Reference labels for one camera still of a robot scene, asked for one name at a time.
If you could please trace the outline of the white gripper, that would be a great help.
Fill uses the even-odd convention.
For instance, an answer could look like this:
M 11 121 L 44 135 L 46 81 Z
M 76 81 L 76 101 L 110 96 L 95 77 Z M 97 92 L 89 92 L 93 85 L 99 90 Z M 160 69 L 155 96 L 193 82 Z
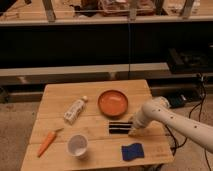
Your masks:
M 132 127 L 134 128 L 129 130 L 128 135 L 139 136 L 140 131 L 138 129 L 146 128 L 150 123 L 150 119 L 143 113 L 135 113 L 129 118 L 128 122 L 132 122 Z

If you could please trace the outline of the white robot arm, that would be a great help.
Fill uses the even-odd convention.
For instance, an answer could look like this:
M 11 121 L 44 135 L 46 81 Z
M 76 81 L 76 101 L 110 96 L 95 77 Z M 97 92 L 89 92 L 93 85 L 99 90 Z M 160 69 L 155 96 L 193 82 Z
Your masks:
M 189 119 L 170 110 L 170 103 L 165 97 L 147 100 L 132 116 L 130 136 L 137 136 L 141 129 L 146 128 L 152 121 L 165 124 L 208 152 L 213 153 L 213 126 Z

